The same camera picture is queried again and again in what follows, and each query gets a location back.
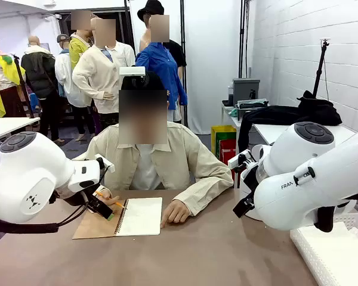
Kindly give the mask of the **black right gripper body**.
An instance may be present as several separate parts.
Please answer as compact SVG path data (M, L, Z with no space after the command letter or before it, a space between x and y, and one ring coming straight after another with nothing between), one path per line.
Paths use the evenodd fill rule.
M251 163L241 174L240 190L245 195L242 198L244 206L254 205L254 192L258 186L256 172L258 163Z

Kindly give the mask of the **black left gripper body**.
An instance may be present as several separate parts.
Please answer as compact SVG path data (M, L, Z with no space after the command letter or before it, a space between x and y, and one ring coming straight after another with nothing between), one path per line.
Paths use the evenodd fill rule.
M92 201L93 195L88 192L77 192L69 198L65 198L65 202L71 206L81 206L86 202Z

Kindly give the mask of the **person right hand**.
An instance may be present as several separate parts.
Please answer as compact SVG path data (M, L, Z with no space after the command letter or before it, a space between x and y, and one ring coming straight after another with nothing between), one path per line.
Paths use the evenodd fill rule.
M107 188L102 188L101 190L96 191L95 196L110 207L113 213L117 212L119 206L116 203L119 202L119 196L113 196L111 191Z

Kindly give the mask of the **person left hand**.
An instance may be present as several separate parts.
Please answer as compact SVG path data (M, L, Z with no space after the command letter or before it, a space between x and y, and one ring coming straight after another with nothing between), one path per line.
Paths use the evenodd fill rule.
M173 200L162 213L161 228L168 223L184 223L190 215L190 210L182 201Z

